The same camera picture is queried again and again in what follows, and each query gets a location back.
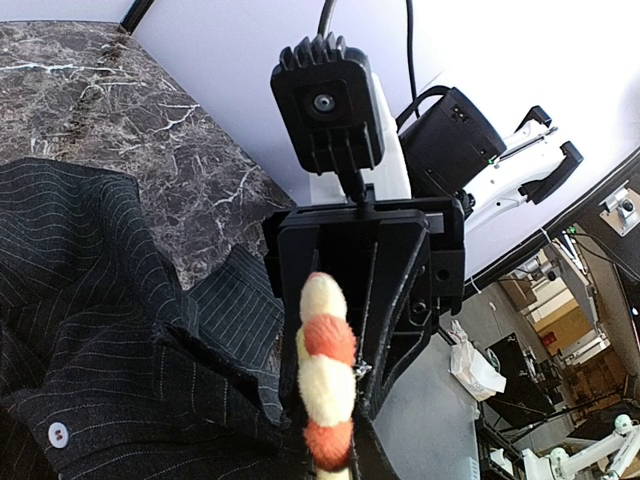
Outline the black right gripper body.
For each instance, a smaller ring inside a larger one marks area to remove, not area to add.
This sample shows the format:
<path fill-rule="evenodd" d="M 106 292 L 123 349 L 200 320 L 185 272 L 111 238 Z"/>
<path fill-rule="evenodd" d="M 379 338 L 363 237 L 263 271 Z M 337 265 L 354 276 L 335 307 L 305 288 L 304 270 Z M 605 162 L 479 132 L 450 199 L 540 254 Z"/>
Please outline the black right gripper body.
<path fill-rule="evenodd" d="M 461 307 L 464 216 L 453 197 L 300 207 L 274 213 L 263 231 L 271 286 L 290 315 L 314 271 L 338 282 L 352 315 Z"/>

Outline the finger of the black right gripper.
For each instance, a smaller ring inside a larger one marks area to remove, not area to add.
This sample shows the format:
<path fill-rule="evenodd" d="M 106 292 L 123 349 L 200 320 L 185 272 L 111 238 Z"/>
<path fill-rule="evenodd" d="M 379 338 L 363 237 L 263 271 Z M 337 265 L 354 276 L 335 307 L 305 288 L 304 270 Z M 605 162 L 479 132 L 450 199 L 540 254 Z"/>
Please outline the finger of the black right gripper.
<path fill-rule="evenodd" d="M 282 300 L 285 311 L 279 396 L 285 413 L 296 408 L 296 332 L 301 326 L 302 288 L 317 265 L 320 225 L 313 222 L 284 222 L 278 234 Z"/>
<path fill-rule="evenodd" d="M 429 221 L 425 217 L 380 222 L 366 281 L 357 363 L 368 368 L 358 381 L 358 412 L 377 417 L 388 394 L 385 371 L 398 321 L 420 268 L 430 259 Z"/>

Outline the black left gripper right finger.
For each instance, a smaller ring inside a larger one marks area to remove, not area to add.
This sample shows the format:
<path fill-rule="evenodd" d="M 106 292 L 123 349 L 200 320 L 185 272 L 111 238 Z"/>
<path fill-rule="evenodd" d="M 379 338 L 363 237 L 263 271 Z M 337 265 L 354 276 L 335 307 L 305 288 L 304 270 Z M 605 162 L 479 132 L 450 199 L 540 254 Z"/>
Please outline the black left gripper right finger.
<path fill-rule="evenodd" d="M 357 407 L 350 450 L 352 478 L 357 480 L 399 480 L 375 432 L 373 422 Z"/>

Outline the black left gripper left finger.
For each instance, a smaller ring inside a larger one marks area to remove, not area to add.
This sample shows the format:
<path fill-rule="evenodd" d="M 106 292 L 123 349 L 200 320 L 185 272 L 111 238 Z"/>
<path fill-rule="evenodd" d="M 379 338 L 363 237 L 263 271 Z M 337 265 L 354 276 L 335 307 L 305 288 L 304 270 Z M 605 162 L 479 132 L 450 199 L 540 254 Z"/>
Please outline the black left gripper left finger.
<path fill-rule="evenodd" d="M 290 423 L 283 431 L 279 478 L 286 480 L 316 479 L 314 460 L 304 438 L 308 415 L 302 402 L 298 401 L 287 415 Z"/>

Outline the dark pinstriped garment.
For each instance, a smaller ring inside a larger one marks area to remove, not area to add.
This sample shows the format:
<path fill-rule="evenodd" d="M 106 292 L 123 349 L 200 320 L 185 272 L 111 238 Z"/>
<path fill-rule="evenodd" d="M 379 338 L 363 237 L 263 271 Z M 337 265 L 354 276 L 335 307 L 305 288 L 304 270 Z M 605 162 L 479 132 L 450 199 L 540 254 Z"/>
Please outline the dark pinstriped garment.
<path fill-rule="evenodd" d="M 1 169 L 1 475 L 280 479 L 284 311 L 234 248 L 184 290 L 130 176 Z"/>

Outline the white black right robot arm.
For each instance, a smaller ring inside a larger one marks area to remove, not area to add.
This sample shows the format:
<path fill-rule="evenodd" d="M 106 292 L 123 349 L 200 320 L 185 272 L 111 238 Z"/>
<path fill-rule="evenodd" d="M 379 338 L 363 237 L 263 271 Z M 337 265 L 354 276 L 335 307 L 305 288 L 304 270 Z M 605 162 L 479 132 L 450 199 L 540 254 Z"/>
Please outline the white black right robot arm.
<path fill-rule="evenodd" d="M 418 120 L 398 120 L 408 199 L 301 207 L 263 224 L 267 271 L 286 309 L 285 406 L 297 399 L 294 337 L 309 274 L 331 274 L 346 296 L 358 339 L 356 413 L 374 419 L 396 379 L 428 345 L 440 314 L 461 308 L 465 235 L 526 202 L 544 201 L 581 163 L 540 107 L 501 138 L 461 91 L 436 86 L 428 93 L 435 103 Z"/>

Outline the black right frame post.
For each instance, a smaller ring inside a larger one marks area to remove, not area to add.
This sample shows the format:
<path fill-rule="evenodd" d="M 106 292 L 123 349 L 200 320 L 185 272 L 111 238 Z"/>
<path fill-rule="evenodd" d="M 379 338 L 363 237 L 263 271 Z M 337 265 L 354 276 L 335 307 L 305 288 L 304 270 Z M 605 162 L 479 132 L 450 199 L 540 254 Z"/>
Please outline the black right frame post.
<path fill-rule="evenodd" d="M 133 33 L 153 3 L 154 0 L 134 0 L 120 22 L 122 29 Z"/>

